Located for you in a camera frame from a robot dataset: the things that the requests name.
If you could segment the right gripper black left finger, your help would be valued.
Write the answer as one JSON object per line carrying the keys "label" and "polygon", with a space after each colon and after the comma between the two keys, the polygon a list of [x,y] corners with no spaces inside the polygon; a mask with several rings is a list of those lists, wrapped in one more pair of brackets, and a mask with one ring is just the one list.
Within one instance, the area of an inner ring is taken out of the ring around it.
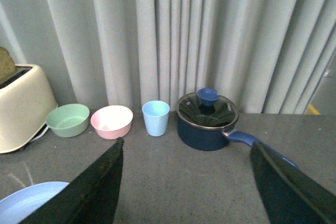
{"label": "right gripper black left finger", "polygon": [[123,138],[21,223],[113,223],[123,170]]}

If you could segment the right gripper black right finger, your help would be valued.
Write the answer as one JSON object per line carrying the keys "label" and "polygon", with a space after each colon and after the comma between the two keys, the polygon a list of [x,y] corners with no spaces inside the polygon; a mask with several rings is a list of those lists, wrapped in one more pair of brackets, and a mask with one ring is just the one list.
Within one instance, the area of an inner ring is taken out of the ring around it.
{"label": "right gripper black right finger", "polygon": [[335,223],[333,193],[265,144],[253,144],[250,159],[270,223]]}

